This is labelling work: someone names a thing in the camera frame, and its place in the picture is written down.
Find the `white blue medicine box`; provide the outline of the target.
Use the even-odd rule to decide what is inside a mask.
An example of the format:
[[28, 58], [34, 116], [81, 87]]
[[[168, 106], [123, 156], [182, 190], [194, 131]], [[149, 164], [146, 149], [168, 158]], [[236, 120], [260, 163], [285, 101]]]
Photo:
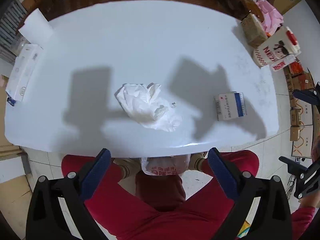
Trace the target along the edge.
[[214, 99], [219, 121], [237, 119], [247, 115], [245, 98], [242, 93], [219, 94]]

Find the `white plastic trash bag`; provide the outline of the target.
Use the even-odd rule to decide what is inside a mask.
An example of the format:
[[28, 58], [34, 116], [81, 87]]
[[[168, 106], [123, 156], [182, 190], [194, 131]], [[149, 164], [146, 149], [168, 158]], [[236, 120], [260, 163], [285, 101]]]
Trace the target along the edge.
[[142, 171], [150, 176], [172, 176], [188, 170], [190, 154], [169, 157], [140, 158]]

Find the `white tissue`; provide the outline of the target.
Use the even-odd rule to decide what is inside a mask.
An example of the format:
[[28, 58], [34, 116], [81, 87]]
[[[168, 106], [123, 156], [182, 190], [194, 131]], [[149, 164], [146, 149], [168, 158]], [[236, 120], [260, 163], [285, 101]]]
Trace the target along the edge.
[[148, 129], [173, 132], [180, 126], [182, 117], [176, 112], [176, 103], [160, 96], [157, 83], [124, 84], [115, 97], [126, 114]]

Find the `cardboard boxes on floor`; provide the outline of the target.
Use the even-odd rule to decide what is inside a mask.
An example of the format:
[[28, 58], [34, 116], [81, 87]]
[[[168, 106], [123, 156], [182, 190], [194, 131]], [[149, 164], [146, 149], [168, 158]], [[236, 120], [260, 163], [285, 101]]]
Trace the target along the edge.
[[313, 140], [319, 136], [319, 113], [316, 106], [295, 98], [293, 91], [313, 90], [315, 84], [310, 72], [304, 71], [299, 61], [284, 68], [290, 101], [290, 140], [293, 142], [292, 156], [311, 158]]

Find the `Nezha popcorn bucket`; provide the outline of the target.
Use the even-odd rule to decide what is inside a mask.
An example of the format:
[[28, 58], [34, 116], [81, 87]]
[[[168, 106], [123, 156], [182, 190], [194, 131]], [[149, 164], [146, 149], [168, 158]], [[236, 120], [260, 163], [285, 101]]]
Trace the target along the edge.
[[300, 45], [289, 27], [282, 26], [253, 51], [253, 60], [260, 68], [271, 67], [275, 72], [295, 62]]

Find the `brown cardboard tissue box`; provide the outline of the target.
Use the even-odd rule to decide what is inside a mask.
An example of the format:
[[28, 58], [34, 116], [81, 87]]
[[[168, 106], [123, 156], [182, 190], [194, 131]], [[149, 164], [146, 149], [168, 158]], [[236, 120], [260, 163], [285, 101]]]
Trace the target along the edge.
[[247, 43], [254, 49], [264, 43], [268, 36], [259, 19], [252, 13], [248, 14], [242, 21], [241, 26], [244, 31]]

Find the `pink cloth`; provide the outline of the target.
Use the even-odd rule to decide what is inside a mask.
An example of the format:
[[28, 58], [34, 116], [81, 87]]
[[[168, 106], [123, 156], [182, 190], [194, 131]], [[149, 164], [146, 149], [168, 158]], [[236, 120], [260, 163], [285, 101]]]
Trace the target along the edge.
[[272, 36], [284, 23], [283, 16], [267, 0], [257, 0], [256, 5], [260, 9], [264, 17], [262, 26], [265, 33], [267, 34], [267, 36]]

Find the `red trousers legs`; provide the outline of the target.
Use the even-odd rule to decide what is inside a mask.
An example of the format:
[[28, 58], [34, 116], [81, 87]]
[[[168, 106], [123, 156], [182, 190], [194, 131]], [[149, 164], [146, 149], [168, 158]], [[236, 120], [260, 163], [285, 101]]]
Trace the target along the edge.
[[147, 175], [137, 159], [114, 159], [85, 201], [117, 239], [211, 239], [233, 204], [215, 178], [187, 197], [179, 175]]

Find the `white tissue box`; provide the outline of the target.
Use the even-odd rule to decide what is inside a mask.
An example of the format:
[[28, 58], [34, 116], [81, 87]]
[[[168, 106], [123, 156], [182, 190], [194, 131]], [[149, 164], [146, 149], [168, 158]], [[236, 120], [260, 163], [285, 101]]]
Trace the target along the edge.
[[6, 86], [7, 102], [14, 106], [22, 102], [30, 77], [39, 61], [43, 49], [37, 44], [26, 44], [16, 57]]

